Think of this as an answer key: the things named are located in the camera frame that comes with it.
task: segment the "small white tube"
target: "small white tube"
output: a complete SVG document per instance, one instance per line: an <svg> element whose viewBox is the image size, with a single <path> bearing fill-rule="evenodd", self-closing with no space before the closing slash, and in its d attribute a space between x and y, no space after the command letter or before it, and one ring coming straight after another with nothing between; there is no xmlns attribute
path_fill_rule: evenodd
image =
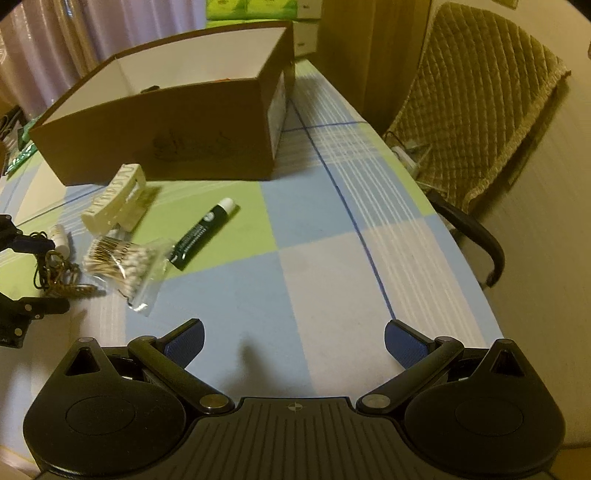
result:
<svg viewBox="0 0 591 480"><path fill-rule="evenodd" d="M58 252L64 260L70 257L70 242L68 235L63 225L54 225L49 230L49 240L53 240L56 245L56 252Z"/></svg>

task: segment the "triangular hole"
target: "triangular hole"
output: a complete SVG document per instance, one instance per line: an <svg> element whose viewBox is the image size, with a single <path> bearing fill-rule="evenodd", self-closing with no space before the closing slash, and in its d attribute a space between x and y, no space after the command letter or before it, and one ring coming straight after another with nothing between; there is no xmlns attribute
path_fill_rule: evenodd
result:
<svg viewBox="0 0 591 480"><path fill-rule="evenodd" d="M96 363L95 357L92 356L90 348L81 348L78 355L67 370L66 375L72 377L74 375L91 374L100 371L99 364Z"/></svg>
<svg viewBox="0 0 591 480"><path fill-rule="evenodd" d="M513 355L513 352L509 350L503 350L496 359L495 364L492 366L492 372L500 375L510 375L512 377L524 377L525 374L517 359Z"/></svg>

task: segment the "white cap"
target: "white cap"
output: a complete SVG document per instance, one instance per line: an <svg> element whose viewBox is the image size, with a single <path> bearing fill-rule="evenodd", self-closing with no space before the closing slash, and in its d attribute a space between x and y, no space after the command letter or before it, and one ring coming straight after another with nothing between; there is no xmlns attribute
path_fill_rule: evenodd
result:
<svg viewBox="0 0 591 480"><path fill-rule="evenodd" d="M220 200L218 205L220 207L222 207L228 215L231 215L232 212L234 211L234 209L236 208L236 202L234 202L234 200L229 199L229 198L225 198L223 200Z"/></svg>

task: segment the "plastic bag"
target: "plastic bag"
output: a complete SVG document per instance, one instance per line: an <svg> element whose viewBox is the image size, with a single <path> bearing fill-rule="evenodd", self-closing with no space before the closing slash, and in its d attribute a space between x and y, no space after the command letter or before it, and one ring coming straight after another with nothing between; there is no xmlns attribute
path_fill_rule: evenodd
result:
<svg viewBox="0 0 591 480"><path fill-rule="evenodd" d="M101 235L92 241L83 268L119 291L133 311L148 316L170 266L173 246L168 239L138 245Z"/></svg>

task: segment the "wooden cabinet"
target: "wooden cabinet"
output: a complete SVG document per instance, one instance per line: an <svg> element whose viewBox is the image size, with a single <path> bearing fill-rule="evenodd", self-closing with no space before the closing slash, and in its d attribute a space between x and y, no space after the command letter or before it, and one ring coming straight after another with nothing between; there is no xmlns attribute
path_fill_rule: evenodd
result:
<svg viewBox="0 0 591 480"><path fill-rule="evenodd" d="M323 0L313 63L378 131L415 75L431 0Z"/></svg>

